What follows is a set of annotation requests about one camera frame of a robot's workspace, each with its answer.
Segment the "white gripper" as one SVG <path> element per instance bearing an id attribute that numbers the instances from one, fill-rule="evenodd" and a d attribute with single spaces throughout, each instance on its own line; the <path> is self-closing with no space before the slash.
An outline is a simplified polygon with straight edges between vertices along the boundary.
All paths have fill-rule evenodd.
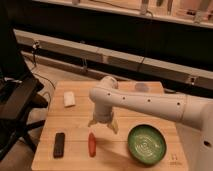
<path id="1" fill-rule="evenodd" d="M 108 124 L 108 127 L 115 133 L 118 133 L 118 124 L 113 112 L 113 108 L 110 106 L 98 106 L 96 105 L 93 112 L 93 118 L 88 122 L 88 127 L 97 124 Z"/>

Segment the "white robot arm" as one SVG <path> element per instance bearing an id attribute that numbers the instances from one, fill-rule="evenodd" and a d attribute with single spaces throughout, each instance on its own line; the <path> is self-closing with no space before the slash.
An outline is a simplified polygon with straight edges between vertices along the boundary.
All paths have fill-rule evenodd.
<path id="1" fill-rule="evenodd" d="M 89 91 L 94 103 L 93 117 L 88 126 L 106 124 L 114 133 L 114 107 L 129 109 L 165 120 L 181 123 L 201 131 L 199 151 L 194 171 L 213 169 L 213 99 L 187 94 L 158 94 L 118 89 L 118 81 L 103 77 Z"/>

